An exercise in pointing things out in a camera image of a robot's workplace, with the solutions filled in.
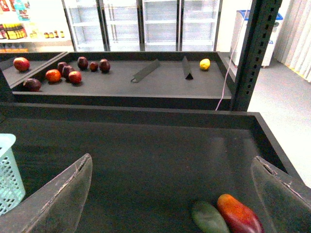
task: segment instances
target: plastic basket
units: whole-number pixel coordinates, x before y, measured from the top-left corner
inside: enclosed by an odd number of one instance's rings
[[[0,133],[0,216],[17,206],[25,196],[25,188],[11,147],[13,134]]]

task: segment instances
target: shelf divider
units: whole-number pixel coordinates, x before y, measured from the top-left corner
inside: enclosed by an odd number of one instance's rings
[[[187,80],[193,80],[193,76],[192,76],[192,74],[191,74],[190,65],[189,65],[189,62],[188,62],[186,56],[184,56],[184,59],[183,59],[183,61],[182,61],[182,64],[183,64],[183,70],[184,70],[185,79],[187,79]]]
[[[134,74],[134,78],[131,80],[132,83],[139,83],[143,80],[148,74],[156,70],[160,66],[160,62],[158,59],[155,59],[144,69],[140,70],[138,73]]]

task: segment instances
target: yellow lemon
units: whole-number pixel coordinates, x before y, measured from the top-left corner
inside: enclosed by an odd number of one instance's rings
[[[209,59],[203,59],[200,61],[200,69],[201,70],[208,70],[210,66],[210,60]]]

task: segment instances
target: apple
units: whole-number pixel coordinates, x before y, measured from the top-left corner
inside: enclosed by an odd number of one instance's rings
[[[39,91],[41,82],[38,79],[27,79],[24,81],[23,86],[29,91]]]
[[[69,80],[71,83],[80,83],[82,80],[82,75],[79,71],[70,72]]]
[[[79,57],[78,58],[78,67],[80,70],[86,70],[88,67],[88,61],[85,57]]]
[[[67,66],[67,63],[66,62],[59,62],[57,64],[57,69],[58,71],[60,72],[60,74],[63,76],[63,68],[64,66]]]
[[[98,70],[98,63],[97,62],[91,62],[91,64],[89,64],[89,69],[92,71],[92,72],[95,72]]]
[[[27,71],[30,67],[29,61],[24,57],[15,58],[13,61],[13,65],[19,71]]]
[[[107,59],[101,59],[101,61],[99,62],[99,69],[101,69],[101,71],[103,73],[108,73],[110,70],[110,63],[108,62]]]
[[[69,81],[69,74],[74,71],[72,66],[64,66],[63,68],[63,77],[66,78],[66,81]]]
[[[48,72],[45,74],[45,78],[50,82],[50,83],[57,83],[61,80],[62,75],[58,71],[58,69],[50,69]]]

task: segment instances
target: gray carpet floor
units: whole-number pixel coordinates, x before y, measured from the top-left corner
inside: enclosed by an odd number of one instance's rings
[[[273,59],[269,67],[260,70],[248,111],[261,113],[305,184],[311,187],[311,83]]]

